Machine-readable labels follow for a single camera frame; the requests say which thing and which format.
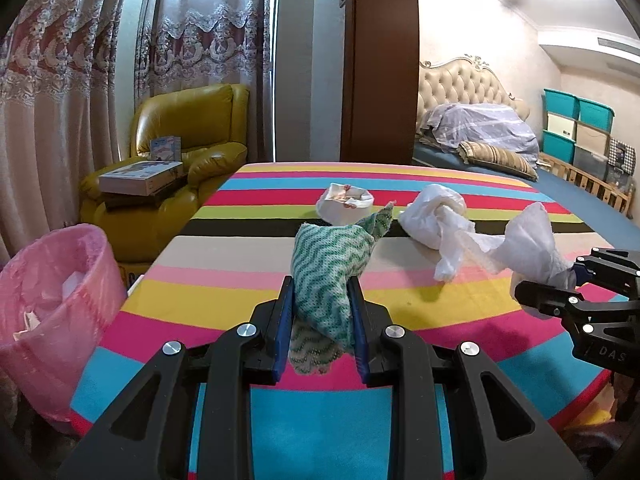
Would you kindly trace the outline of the wooden slat rail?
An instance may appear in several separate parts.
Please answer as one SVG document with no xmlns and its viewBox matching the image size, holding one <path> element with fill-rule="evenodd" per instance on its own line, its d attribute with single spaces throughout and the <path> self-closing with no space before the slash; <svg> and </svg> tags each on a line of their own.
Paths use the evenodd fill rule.
<svg viewBox="0 0 640 480">
<path fill-rule="evenodd" d="M 546 153 L 539 155 L 538 166 L 555 177 L 570 182 L 590 195 L 596 196 L 598 200 L 629 218 L 634 192 L 623 192 L 616 185 L 605 182 L 568 162 L 563 162 L 561 159 Z"/>
</svg>

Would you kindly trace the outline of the small blue picture box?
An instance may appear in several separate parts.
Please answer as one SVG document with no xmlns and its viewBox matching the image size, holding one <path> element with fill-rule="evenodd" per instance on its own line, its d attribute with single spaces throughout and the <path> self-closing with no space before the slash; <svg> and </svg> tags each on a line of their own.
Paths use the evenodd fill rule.
<svg viewBox="0 0 640 480">
<path fill-rule="evenodd" d="M 150 159 L 160 162 L 180 162 L 181 138 L 180 136 L 161 136 L 154 138 L 150 143 Z"/>
</svg>

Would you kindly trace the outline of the green wavy cloth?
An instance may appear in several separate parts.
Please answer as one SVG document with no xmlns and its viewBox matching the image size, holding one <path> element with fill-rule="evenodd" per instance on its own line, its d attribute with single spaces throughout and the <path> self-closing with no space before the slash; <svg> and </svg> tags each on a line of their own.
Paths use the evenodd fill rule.
<svg viewBox="0 0 640 480">
<path fill-rule="evenodd" d="M 390 230 L 395 204 L 348 226 L 304 223 L 294 240 L 291 273 L 293 321 L 288 362 L 299 375 L 329 373 L 331 364 L 355 348 L 347 282 L 358 278 L 375 245 Z"/>
</svg>

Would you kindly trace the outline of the striped brown pillow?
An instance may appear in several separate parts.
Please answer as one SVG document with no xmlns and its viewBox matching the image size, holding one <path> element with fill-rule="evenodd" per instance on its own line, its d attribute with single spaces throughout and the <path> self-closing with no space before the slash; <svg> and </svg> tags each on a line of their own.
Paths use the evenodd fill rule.
<svg viewBox="0 0 640 480">
<path fill-rule="evenodd" d="M 496 148 L 483 142 L 462 141 L 457 153 L 465 165 L 485 167 L 529 181 L 538 180 L 537 171 L 523 156 L 505 148 Z"/>
</svg>

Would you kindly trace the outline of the pink lace curtain left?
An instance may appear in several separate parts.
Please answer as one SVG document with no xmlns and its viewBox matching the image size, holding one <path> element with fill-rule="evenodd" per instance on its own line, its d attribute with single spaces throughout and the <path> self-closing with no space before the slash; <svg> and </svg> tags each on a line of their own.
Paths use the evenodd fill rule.
<svg viewBox="0 0 640 480">
<path fill-rule="evenodd" d="M 27 0 L 1 43 L 1 260 L 79 218 L 116 160 L 122 0 Z"/>
</svg>

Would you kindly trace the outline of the pink lined trash bin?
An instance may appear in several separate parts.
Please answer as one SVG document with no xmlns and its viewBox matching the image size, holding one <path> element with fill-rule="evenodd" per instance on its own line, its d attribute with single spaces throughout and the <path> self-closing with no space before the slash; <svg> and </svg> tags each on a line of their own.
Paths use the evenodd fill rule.
<svg viewBox="0 0 640 480">
<path fill-rule="evenodd" d="M 86 276 L 62 300 L 61 286 L 75 271 Z M 40 237 L 2 269 L 1 368 L 55 429 L 72 430 L 70 401 L 82 371 L 126 299 L 111 244 L 92 224 Z M 27 311 L 41 323 L 15 341 Z"/>
</svg>

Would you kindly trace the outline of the white tissue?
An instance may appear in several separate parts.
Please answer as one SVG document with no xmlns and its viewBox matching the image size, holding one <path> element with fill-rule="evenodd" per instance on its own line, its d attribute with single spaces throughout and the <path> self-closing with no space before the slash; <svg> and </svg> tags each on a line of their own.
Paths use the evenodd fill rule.
<svg viewBox="0 0 640 480">
<path fill-rule="evenodd" d="M 577 284 L 573 263 L 556 247 L 542 203 L 527 206 L 506 224 L 502 235 L 459 231 L 456 240 L 489 273 L 511 270 L 511 295 L 522 281 L 560 289 L 572 289 Z"/>
</svg>

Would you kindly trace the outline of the brown wooden door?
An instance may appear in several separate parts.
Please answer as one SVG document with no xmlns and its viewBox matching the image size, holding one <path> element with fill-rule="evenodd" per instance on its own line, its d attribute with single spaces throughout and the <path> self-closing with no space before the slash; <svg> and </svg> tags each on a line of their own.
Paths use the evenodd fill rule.
<svg viewBox="0 0 640 480">
<path fill-rule="evenodd" d="M 418 0 L 346 0 L 343 162 L 411 162 L 419 50 Z"/>
</svg>

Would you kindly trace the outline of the white plastic bag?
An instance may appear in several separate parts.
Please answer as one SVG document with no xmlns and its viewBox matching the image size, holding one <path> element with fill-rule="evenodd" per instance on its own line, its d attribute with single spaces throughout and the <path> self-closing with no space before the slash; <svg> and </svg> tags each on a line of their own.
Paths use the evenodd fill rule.
<svg viewBox="0 0 640 480">
<path fill-rule="evenodd" d="M 464 198 L 451 188 L 429 184 L 401 211 L 398 221 L 413 240 L 439 253 L 434 279 L 452 281 L 464 256 L 457 232 L 475 232 L 475 224 L 466 218 Z"/>
</svg>

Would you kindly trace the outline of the small white paper bowl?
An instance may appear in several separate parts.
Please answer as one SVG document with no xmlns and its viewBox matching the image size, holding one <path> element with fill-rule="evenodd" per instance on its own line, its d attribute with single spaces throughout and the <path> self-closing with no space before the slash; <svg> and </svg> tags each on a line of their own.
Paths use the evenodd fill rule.
<svg viewBox="0 0 640 480">
<path fill-rule="evenodd" d="M 364 188 L 331 183 L 318 199 L 316 213 L 330 226 L 348 226 L 366 218 L 373 203 L 373 195 Z"/>
</svg>

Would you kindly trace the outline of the teal storage boxes stack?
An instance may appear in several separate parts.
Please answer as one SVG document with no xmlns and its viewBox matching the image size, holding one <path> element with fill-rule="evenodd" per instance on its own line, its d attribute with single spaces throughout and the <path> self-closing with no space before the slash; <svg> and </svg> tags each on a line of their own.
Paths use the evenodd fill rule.
<svg viewBox="0 0 640 480">
<path fill-rule="evenodd" d="M 571 93 L 544 89 L 544 111 L 546 128 L 541 144 L 544 154 L 604 180 L 608 173 L 606 155 L 614 110 Z"/>
</svg>

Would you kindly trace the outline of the grey striped duvet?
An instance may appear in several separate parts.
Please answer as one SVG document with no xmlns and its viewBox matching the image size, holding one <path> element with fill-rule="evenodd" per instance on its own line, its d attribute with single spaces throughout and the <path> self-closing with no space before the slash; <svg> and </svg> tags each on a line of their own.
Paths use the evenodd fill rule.
<svg viewBox="0 0 640 480">
<path fill-rule="evenodd" d="M 506 104 L 440 104 L 423 115 L 416 133 L 445 151 L 471 141 L 519 154 L 531 165 L 539 156 L 536 134 Z"/>
</svg>

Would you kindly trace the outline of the pink lace curtain back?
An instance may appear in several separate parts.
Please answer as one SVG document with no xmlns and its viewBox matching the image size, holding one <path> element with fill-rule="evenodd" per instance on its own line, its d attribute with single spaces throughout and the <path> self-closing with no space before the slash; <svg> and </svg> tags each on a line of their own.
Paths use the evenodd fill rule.
<svg viewBox="0 0 640 480">
<path fill-rule="evenodd" d="M 210 84 L 244 84 L 250 90 L 248 158 L 270 162 L 269 20 L 269 0 L 143 0 L 134 100 Z"/>
</svg>

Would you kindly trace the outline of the tufted beige headboard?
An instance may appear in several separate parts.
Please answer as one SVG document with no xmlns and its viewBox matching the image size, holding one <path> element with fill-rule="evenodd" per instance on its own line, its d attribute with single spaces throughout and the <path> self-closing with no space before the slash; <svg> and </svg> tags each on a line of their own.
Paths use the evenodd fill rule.
<svg viewBox="0 0 640 480">
<path fill-rule="evenodd" d="M 529 106 L 507 92 L 479 56 L 463 55 L 440 65 L 419 62 L 416 128 L 420 127 L 429 110 L 447 103 L 509 105 L 521 120 L 526 120 L 530 114 Z"/>
</svg>

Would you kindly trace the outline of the striped colourful table cloth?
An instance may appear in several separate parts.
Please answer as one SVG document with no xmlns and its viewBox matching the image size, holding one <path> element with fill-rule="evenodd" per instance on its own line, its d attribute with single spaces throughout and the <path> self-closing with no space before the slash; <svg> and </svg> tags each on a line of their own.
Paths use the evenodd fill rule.
<svg viewBox="0 0 640 480">
<path fill-rule="evenodd" d="M 512 274 L 548 280 L 595 244 L 635 248 L 638 228 L 566 182 L 427 167 L 247 165 L 160 253 L 90 358 L 70 410 L 85 434 L 162 344 L 215 341 L 286 278 L 292 335 L 282 379 L 252 393 L 261 479 L 382 479 L 390 392 L 363 385 L 346 285 L 430 344 L 475 342 L 561 429 L 608 372 L 573 356 L 556 318 L 512 296 Z"/>
</svg>

